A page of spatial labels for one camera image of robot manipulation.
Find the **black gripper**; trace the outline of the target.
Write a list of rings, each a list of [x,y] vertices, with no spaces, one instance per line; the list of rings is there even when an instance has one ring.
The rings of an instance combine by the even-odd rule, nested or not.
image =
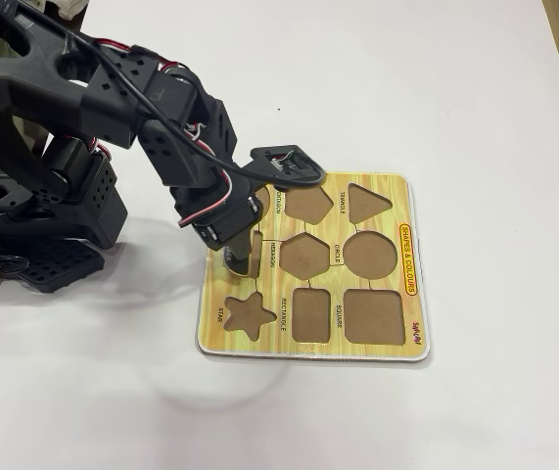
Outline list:
[[[235,259],[249,257],[251,227],[262,213],[260,182],[213,165],[197,172],[174,165],[163,171],[163,185],[174,200],[179,227],[193,228],[214,251],[232,243]]]

